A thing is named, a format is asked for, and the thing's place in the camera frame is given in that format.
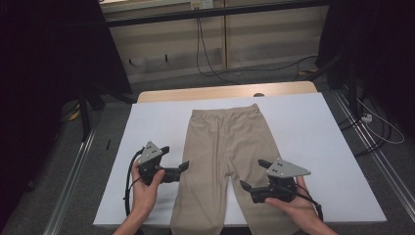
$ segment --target wire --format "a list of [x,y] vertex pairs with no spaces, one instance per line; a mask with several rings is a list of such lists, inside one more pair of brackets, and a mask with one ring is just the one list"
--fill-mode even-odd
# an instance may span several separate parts
[[[204,40],[204,34],[203,34],[203,28],[202,28],[202,22],[201,22],[201,20],[200,20],[199,18],[197,18],[197,22],[198,22],[198,51],[197,51],[197,53],[198,53],[198,54],[197,54],[197,57],[196,57],[196,64],[197,64],[197,67],[198,67],[198,71],[199,71],[199,73],[200,73],[201,75],[203,75],[203,76],[216,76],[216,77],[218,77],[219,79],[222,79],[222,80],[225,80],[225,81],[228,81],[228,82],[232,82],[232,83],[236,83],[236,84],[239,84],[239,85],[240,85],[240,83],[235,82],[235,81],[231,81],[231,80],[224,79],[224,78],[220,77],[220,75],[225,74],[225,73],[230,73],[230,72],[239,72],[239,71],[279,71],[279,70],[283,70],[283,69],[286,69],[286,68],[289,68],[289,67],[292,67],[292,66],[298,65],[298,64],[299,64],[300,62],[302,62],[302,61],[305,61],[305,60],[308,60],[308,59],[311,59],[311,58],[317,58],[317,57],[318,57],[318,56],[308,56],[308,57],[304,57],[304,58],[299,59],[298,61],[296,61],[296,62],[294,62],[294,63],[291,63],[291,64],[289,64],[289,65],[287,65],[287,66],[283,66],[283,67],[280,67],[280,68],[273,68],[273,69],[242,69],[242,70],[224,70],[224,71],[214,71],[214,70],[212,69],[212,67],[211,67],[211,65],[210,65],[210,61],[209,61],[209,59],[208,59],[208,53],[207,53],[207,49],[206,49],[206,45],[205,45],[205,40]],[[202,72],[202,71],[201,71],[201,69],[200,69],[200,65],[199,65],[199,52],[200,52],[200,46],[199,46],[199,44],[200,44],[200,40],[201,40],[201,38],[202,38],[202,43],[203,43],[203,45],[204,45],[204,50],[205,50],[205,56],[206,56],[206,58],[207,58],[207,63],[208,63],[208,65],[209,65],[209,67],[210,67],[210,70],[213,72],[213,74],[204,73],[204,72]],[[297,79],[298,74],[299,74],[299,67],[298,67],[298,69],[297,69],[297,75],[296,75],[296,77],[294,78],[294,80],[295,80],[295,79]]]
[[124,195],[124,205],[125,205],[125,213],[127,214],[127,216],[130,214],[131,210],[130,210],[130,206],[129,206],[129,195],[130,195],[130,190],[132,185],[139,180],[140,178],[136,179],[134,182],[131,183],[131,185],[129,184],[129,178],[130,178],[130,174],[131,174],[131,169],[132,169],[132,165],[134,164],[135,160],[137,159],[137,157],[139,155],[141,155],[144,151],[144,148],[142,148],[140,151],[138,151],[134,157],[132,157],[128,171],[127,171],[127,180],[126,180],[126,184],[125,184],[125,195]]
[[304,190],[304,192],[308,195],[308,197],[310,199],[312,199],[312,197],[311,197],[310,193],[308,192],[308,190],[306,190],[304,187],[302,187],[301,185],[299,185],[297,183],[296,183],[296,186],[299,187],[300,189]]
[[[378,111],[378,109],[376,108],[376,106],[373,104],[373,102],[372,102],[372,100],[371,99],[369,99],[369,102],[372,104],[372,106],[373,106],[373,108],[375,109],[375,112],[378,114],[379,113],[379,111]],[[382,134],[381,134],[381,136],[384,136],[384,134],[385,134],[385,123],[382,121]],[[387,135],[387,139],[390,139],[391,138],[391,135],[392,135],[392,132],[391,132],[391,128],[388,128],[388,135]],[[363,155],[366,155],[366,154],[369,154],[369,153],[372,153],[372,152],[374,152],[374,151],[376,151],[376,150],[378,150],[378,149],[380,149],[380,148],[382,148],[384,145],[385,145],[385,141],[383,140],[383,139],[381,139],[381,138],[378,138],[378,140],[375,142],[375,144],[373,144],[373,145],[371,145],[369,148],[367,148],[366,150],[364,150],[364,151],[362,151],[362,152],[360,152],[360,153],[358,153],[358,154],[356,154],[356,155],[354,155],[356,158],[357,157],[360,157],[360,156],[363,156]]]
[[217,74],[217,73],[216,73],[216,71],[214,71],[214,70],[213,70],[213,68],[211,67],[211,64],[210,64],[210,60],[208,59],[208,52],[207,52],[207,47],[206,47],[206,45],[205,45],[205,40],[204,40],[204,32],[203,32],[203,29],[202,29],[202,22],[201,22],[201,19],[197,18],[196,20],[197,20],[197,22],[198,22],[198,54],[197,54],[196,64],[197,64],[197,66],[198,66],[198,70],[199,70],[199,72],[200,72],[202,75],[206,75],[206,74],[202,73],[202,71],[201,71],[201,69],[200,69],[200,67],[199,67],[199,44],[200,44],[200,37],[199,37],[199,33],[200,33],[200,34],[201,34],[201,38],[202,38],[202,43],[203,43],[203,45],[204,45],[205,56],[206,56],[206,58],[207,58],[207,64],[208,64],[208,66],[210,67],[210,70],[213,72],[213,75],[208,75],[208,76],[216,76],[217,78],[219,78],[219,79],[221,79],[221,80],[223,80],[223,81],[227,81],[227,82],[231,82],[231,83],[234,83],[234,84],[237,84],[237,85],[241,85],[241,83],[239,83],[239,82],[232,81],[232,80],[228,80],[228,79],[225,79],[225,78],[223,78],[223,77],[220,77],[220,76],[219,76],[219,74]]
[[378,116],[377,114],[375,114],[373,111],[371,111],[369,108],[367,108],[364,104],[363,104],[363,102],[361,102],[359,99],[357,99],[357,101],[367,110],[367,111],[369,111],[369,113],[371,113],[372,115],[374,115],[375,117],[377,117],[377,118],[379,118],[380,120],[382,120],[382,121],[384,121],[385,123],[387,123],[390,127],[392,127],[393,129],[395,129],[399,134],[400,134],[400,136],[402,137],[402,140],[400,140],[400,141],[398,141],[398,142],[393,142],[393,141],[390,141],[390,140],[388,140],[388,139],[385,139],[384,137],[382,137],[382,136],[380,136],[380,135],[378,135],[375,131],[373,131],[370,127],[369,127],[369,125],[368,125],[368,123],[366,122],[366,127],[374,134],[374,135],[376,135],[378,138],[380,138],[380,139],[382,139],[382,140],[384,140],[384,141],[386,141],[386,142],[388,142],[388,143],[391,143],[391,144],[401,144],[401,143],[403,143],[403,141],[405,141],[405,136],[396,128],[396,127],[394,127],[394,125],[392,125],[390,122],[388,122],[387,120],[385,120],[385,119],[383,119],[382,117],[380,117],[380,116]]
[[[348,90],[348,87],[347,87],[345,84],[344,84],[343,88],[344,88],[345,90]],[[343,121],[341,121],[341,122],[339,122],[339,123],[338,123],[338,125],[340,125],[340,124],[344,123],[345,121],[347,121],[347,120],[349,120],[349,119],[352,119],[352,123],[350,123],[350,124],[349,124],[349,125],[347,125],[347,126],[344,126],[344,127],[341,127],[341,128],[340,128],[340,130],[341,130],[341,131],[347,130],[347,129],[351,128],[351,127],[356,126],[358,123],[360,123],[360,120],[361,120],[361,118],[362,118],[363,111],[362,111],[361,107],[359,107],[359,108],[360,108],[360,110],[358,110],[358,116],[357,116],[356,118],[353,118],[353,117],[354,117],[354,115],[351,115],[351,116],[348,116],[348,117],[347,117],[346,119],[344,119]]]
[[300,197],[300,198],[302,198],[302,199],[305,199],[305,200],[307,200],[307,201],[309,201],[310,203],[312,203],[313,205],[314,205],[314,207],[315,207],[315,209],[317,210],[317,214],[318,214],[318,217],[321,219],[321,221],[324,221],[323,219],[324,219],[324,217],[323,217],[323,210],[322,210],[322,208],[321,208],[321,205],[319,204],[319,203],[317,203],[317,202],[315,202],[312,198],[311,198],[311,196],[309,196],[309,197],[307,197],[307,196],[304,196],[303,194],[301,194],[301,193],[299,193],[299,192],[296,192],[296,191],[292,191],[292,190],[290,190],[290,189],[288,189],[288,188],[285,188],[285,187],[282,187],[282,186],[279,186],[279,185],[277,185],[277,188],[278,189],[281,189],[282,191],[285,191],[285,192],[287,192],[287,193],[290,193],[290,194],[293,194],[293,195],[296,195],[296,196],[298,196],[298,197]]
[[131,191],[131,187],[135,184],[135,182],[137,182],[138,180],[140,180],[141,179],[141,177],[138,177],[136,180],[134,180],[132,183],[131,183],[131,185],[130,185],[130,187],[128,188],[128,192],[129,191]]

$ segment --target white table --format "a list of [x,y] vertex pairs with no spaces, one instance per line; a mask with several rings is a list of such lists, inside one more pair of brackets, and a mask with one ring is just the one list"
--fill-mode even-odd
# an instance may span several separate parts
[[[128,165],[149,140],[159,147],[170,147],[170,153],[162,158],[162,166],[177,167],[181,164],[192,110],[253,103],[265,116],[282,158],[311,170],[305,181],[313,199],[323,206],[326,222],[386,221],[324,98],[319,93],[308,93],[133,105],[94,224],[115,227],[125,219],[122,198]],[[169,225],[177,189],[177,182],[160,186],[156,206],[145,224]],[[224,223],[247,225],[231,183]]]

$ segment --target hand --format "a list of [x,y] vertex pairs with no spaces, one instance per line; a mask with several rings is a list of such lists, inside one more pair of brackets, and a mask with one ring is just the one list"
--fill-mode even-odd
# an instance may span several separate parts
[[[135,162],[131,169],[132,182],[140,178],[138,171],[138,161]],[[147,186],[141,179],[133,184],[133,203],[131,213],[137,213],[144,215],[146,218],[149,216],[156,203],[157,190],[164,177],[164,170],[159,170],[150,186]]]
[[[297,192],[307,196],[304,189],[307,191],[308,189],[302,176],[297,177],[297,184],[300,186],[297,187]],[[275,198],[267,198],[265,203],[285,212],[296,225],[308,234],[336,234],[320,220],[314,210],[314,205],[303,198],[295,197],[289,203]]]
[[164,177],[164,170],[159,170],[155,174],[152,184],[147,186],[142,180],[139,179],[140,173],[138,172],[137,167],[138,162],[135,162],[131,168],[132,182],[135,181],[132,186],[133,203],[131,214],[125,219],[114,234],[135,234],[155,206],[157,190],[161,184],[162,178]]

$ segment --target beige pants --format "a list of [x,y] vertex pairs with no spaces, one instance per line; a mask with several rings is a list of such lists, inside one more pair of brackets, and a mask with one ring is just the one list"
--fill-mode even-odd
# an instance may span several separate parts
[[235,194],[253,235],[294,234],[298,228],[283,212],[254,204],[239,180],[253,187],[268,178],[257,160],[279,157],[265,118],[256,104],[229,110],[193,111],[187,130],[179,192],[170,229],[173,235],[218,235],[223,227],[226,186]]

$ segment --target black cable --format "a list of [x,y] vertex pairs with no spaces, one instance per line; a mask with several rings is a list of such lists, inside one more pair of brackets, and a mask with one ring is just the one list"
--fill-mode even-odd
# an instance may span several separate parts
[[[377,115],[379,115],[380,113],[379,113],[378,109],[376,108],[375,104],[372,102],[372,100],[371,100],[370,98],[368,98],[368,100],[369,100],[370,104],[372,105],[372,107],[375,109],[375,113],[376,113]],[[385,115],[387,116],[387,120],[389,120],[389,115],[388,115],[388,113],[385,113]],[[389,139],[391,138],[391,136],[392,136],[392,129],[389,127],[389,128],[387,129],[388,135],[387,135],[387,137],[384,137],[384,134],[385,134],[385,122],[384,122],[383,120],[381,120],[381,124],[382,124],[382,134],[381,134],[381,136],[382,136],[383,138],[385,138],[385,139],[388,139],[388,140],[389,140]],[[363,151],[361,151],[360,153],[358,153],[358,154],[356,154],[356,155],[354,155],[354,156],[355,156],[355,157],[361,157],[361,156],[364,156],[364,155],[370,154],[370,153],[372,153],[372,152],[374,152],[374,151],[376,151],[376,150],[378,150],[378,149],[382,148],[385,144],[386,144],[386,141],[385,141],[385,140],[383,140],[382,138],[379,138],[379,137],[378,137],[378,140],[375,142],[375,144],[371,145],[371,146],[370,146],[369,148],[367,148],[366,150],[363,150]]]
[[292,81],[295,81],[299,77],[299,72],[300,72],[300,66],[299,66],[299,63],[297,63],[297,73]]
[[213,68],[211,67],[211,64],[210,64],[210,60],[208,59],[208,52],[207,52],[207,47],[206,47],[206,45],[205,45],[205,40],[204,40],[204,32],[203,32],[203,29],[202,29],[201,19],[197,18],[197,19],[196,19],[196,21],[198,22],[198,54],[197,54],[197,60],[196,60],[196,63],[197,63],[198,70],[199,70],[199,72],[201,73],[201,75],[205,75],[205,76],[207,76],[206,74],[203,74],[203,73],[201,72],[201,69],[200,69],[200,67],[199,67],[199,43],[200,43],[200,39],[199,39],[199,32],[201,33],[202,43],[203,43],[203,45],[204,45],[204,50],[205,50],[205,56],[206,56],[206,58],[207,58],[207,64],[208,64],[208,66],[210,67],[210,70],[211,70],[211,71],[213,72],[213,74],[214,74],[214,75],[208,75],[208,76],[216,76],[217,78],[219,78],[219,79],[221,79],[221,80],[223,80],[223,81],[227,81],[227,82],[230,82],[230,83],[234,83],[234,84],[237,84],[237,85],[241,85],[241,83],[239,83],[239,82],[232,81],[232,80],[228,80],[228,79],[225,79],[225,78],[223,78],[223,77],[220,77],[220,76],[219,76],[219,74],[217,74],[217,73],[216,73],[216,71],[214,71],[214,70],[213,70]]
[[131,174],[131,169],[132,169],[132,165],[134,164],[135,160],[137,159],[137,157],[139,155],[141,155],[143,153],[143,151],[144,151],[144,148],[142,148],[140,151],[138,151],[134,155],[134,157],[132,158],[131,163],[129,165],[129,168],[128,168],[127,180],[126,180],[126,185],[125,185],[125,195],[124,195],[124,198],[123,198],[124,205],[125,205],[125,213],[127,214],[127,216],[131,213],[130,206],[129,206],[129,195],[130,195],[131,187],[135,182],[137,182],[137,180],[139,180],[141,178],[141,177],[139,177],[138,179],[134,180],[134,182],[132,182],[131,185],[130,185],[129,184],[129,178],[130,178],[130,174]]
[[[294,62],[294,63],[291,63],[291,64],[289,64],[289,65],[287,65],[287,66],[283,66],[283,67],[280,67],[280,68],[274,68],[274,69],[242,69],[242,70],[224,70],[224,71],[214,71],[214,70],[212,69],[212,67],[211,67],[211,65],[210,65],[210,62],[209,62],[209,59],[208,59],[208,53],[207,53],[207,50],[206,50],[206,45],[205,45],[205,41],[204,41],[204,35],[203,35],[203,29],[202,29],[202,23],[201,23],[201,20],[200,20],[200,19],[197,19],[197,22],[198,22],[198,51],[197,51],[197,57],[196,57],[196,64],[197,64],[197,67],[198,67],[198,71],[199,71],[199,73],[200,73],[201,75],[203,75],[203,76],[217,76],[217,77],[219,77],[220,75],[225,74],[225,73],[229,73],[229,72],[239,72],[239,71],[279,71],[279,70],[283,70],[283,69],[286,69],[286,68],[289,68],[289,67],[292,67],[292,66],[298,65],[300,62],[305,61],[305,60],[307,60],[307,59],[317,58],[317,57],[318,57],[318,56],[308,56],[308,57],[304,57],[304,58],[299,59],[298,61],[296,61],[296,62]],[[200,65],[199,65],[199,52],[200,52],[200,47],[199,47],[199,44],[200,44],[200,35],[199,35],[199,33],[201,34],[201,37],[202,37],[202,42],[203,42],[203,45],[204,45],[204,50],[205,50],[205,56],[206,56],[206,58],[207,58],[207,63],[208,63],[208,65],[209,65],[209,67],[210,67],[211,71],[213,72],[213,74],[204,73],[204,72],[202,72],[202,71],[201,71],[201,69],[200,69]],[[228,82],[237,83],[237,82],[235,82],[235,81],[227,80],[227,79],[224,79],[224,78],[221,78],[221,77],[219,77],[219,78],[220,78],[220,79],[222,79],[222,80],[228,81]]]
[[312,204],[314,205],[315,209],[317,210],[317,215],[318,215],[318,217],[321,219],[321,221],[324,221],[324,217],[323,217],[323,209],[322,209],[321,205],[320,205],[319,203],[315,202],[315,201],[311,198],[311,196],[310,196],[310,197],[304,196],[303,194],[298,193],[297,191],[295,192],[295,191],[292,191],[292,190],[290,190],[290,189],[288,189],[288,188],[285,188],[285,187],[282,187],[282,186],[279,186],[279,185],[277,185],[277,188],[278,188],[278,189],[281,189],[282,191],[285,191],[285,192],[287,192],[287,193],[290,193],[290,194],[296,195],[296,196],[298,196],[298,197],[300,197],[300,198],[302,198],[302,199],[305,199],[305,200],[309,201],[310,203],[312,203]]
[[304,192],[308,195],[308,197],[309,197],[310,199],[312,199],[312,197],[311,197],[310,193],[308,192],[308,190],[306,190],[304,187],[302,187],[301,185],[299,185],[299,184],[297,184],[297,183],[296,183],[296,186],[297,186],[297,187],[299,187],[299,188],[301,188],[302,190],[304,190]]
[[[341,131],[344,131],[344,130],[347,130],[347,129],[351,128],[351,127],[356,126],[358,123],[360,123],[361,118],[362,118],[362,115],[363,115],[363,107],[362,107],[362,106],[360,106],[360,107],[358,107],[358,116],[357,116],[357,117],[353,120],[353,122],[352,122],[352,123],[350,123],[349,125],[347,125],[347,126],[343,126],[343,127],[340,127],[340,130],[341,130]],[[343,121],[341,121],[340,123],[338,123],[338,125],[340,125],[341,123],[344,123],[345,121],[347,121],[347,120],[348,120],[348,119],[350,119],[350,118],[353,118],[353,115],[348,116],[345,120],[343,120]]]

